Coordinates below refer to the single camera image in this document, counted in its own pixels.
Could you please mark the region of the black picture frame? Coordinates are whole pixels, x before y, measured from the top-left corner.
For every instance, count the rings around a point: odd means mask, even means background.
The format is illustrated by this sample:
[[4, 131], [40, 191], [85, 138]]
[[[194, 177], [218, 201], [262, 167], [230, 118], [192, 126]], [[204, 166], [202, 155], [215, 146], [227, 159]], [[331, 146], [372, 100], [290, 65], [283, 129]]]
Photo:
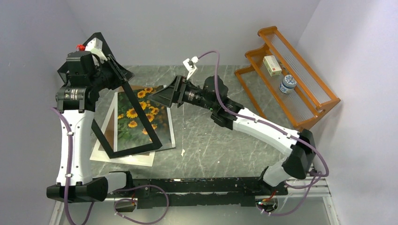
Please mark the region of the black picture frame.
[[161, 88], [132, 85], [126, 92], [120, 87], [105, 130], [93, 121], [92, 130], [109, 159], [145, 154], [163, 146], [161, 131], [166, 129], [167, 109], [149, 99]]

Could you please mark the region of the white mat board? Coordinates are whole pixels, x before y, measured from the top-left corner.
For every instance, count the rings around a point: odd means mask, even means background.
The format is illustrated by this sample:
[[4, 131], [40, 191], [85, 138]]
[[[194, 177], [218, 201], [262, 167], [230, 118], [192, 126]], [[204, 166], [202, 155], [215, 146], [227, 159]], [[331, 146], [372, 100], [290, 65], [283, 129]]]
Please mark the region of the white mat board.
[[[101, 126], [102, 133], [103, 133], [104, 127], [105, 126], [102, 124], [102, 126]], [[155, 150], [150, 150], [150, 151], [146, 151], [144, 153], [129, 154], [129, 155], [126, 155], [123, 157], [117, 157], [117, 158], [110, 159], [109, 156], [107, 155], [107, 153], [105, 152], [105, 150], [103, 149], [103, 147], [101, 146], [100, 142], [97, 140], [95, 142], [94, 148], [92, 150], [90, 160], [128, 164], [128, 165], [152, 166], [154, 156], [155, 156]]]

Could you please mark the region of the brown backing board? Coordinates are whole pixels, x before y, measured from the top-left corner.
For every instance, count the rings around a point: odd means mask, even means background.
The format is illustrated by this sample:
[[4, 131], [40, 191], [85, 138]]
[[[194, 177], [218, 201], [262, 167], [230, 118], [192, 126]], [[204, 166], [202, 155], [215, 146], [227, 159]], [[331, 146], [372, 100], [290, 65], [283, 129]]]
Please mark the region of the brown backing board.
[[[171, 110], [151, 101], [148, 97], [161, 90], [163, 86], [131, 86], [145, 115], [150, 121], [162, 146], [158, 150], [175, 148], [176, 141], [171, 119]], [[114, 152], [122, 151], [145, 144], [152, 140], [132, 107], [122, 88], [112, 95], [112, 101], [106, 114], [103, 133]]]

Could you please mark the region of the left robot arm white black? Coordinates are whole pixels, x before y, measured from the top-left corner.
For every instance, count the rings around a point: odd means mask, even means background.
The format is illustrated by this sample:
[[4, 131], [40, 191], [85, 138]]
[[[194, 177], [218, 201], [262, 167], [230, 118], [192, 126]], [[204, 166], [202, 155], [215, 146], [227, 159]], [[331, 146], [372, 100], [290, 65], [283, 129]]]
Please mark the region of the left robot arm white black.
[[89, 140], [94, 133], [109, 146], [94, 118], [99, 92], [121, 87], [133, 74], [113, 54], [101, 58], [90, 51], [69, 53], [58, 74], [64, 82], [56, 93], [54, 109], [61, 121], [61, 163], [56, 183], [47, 187], [46, 196], [66, 203], [101, 202], [112, 192], [130, 196], [134, 191], [130, 172], [93, 176]]

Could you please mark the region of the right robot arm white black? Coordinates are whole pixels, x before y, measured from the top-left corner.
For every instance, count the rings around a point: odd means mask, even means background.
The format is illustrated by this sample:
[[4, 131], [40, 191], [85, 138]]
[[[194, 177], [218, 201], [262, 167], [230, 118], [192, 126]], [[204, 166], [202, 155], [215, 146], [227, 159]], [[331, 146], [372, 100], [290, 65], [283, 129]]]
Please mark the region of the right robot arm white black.
[[312, 133], [288, 129], [265, 120], [230, 99], [228, 90], [217, 75], [208, 77], [203, 87], [195, 86], [186, 77], [177, 75], [168, 86], [151, 94], [149, 99], [165, 107], [188, 103], [208, 109], [212, 112], [211, 119], [218, 126], [255, 137], [280, 151], [284, 159], [268, 166], [260, 177], [258, 189], [261, 193], [271, 194], [277, 185], [289, 178], [306, 178], [315, 157]]

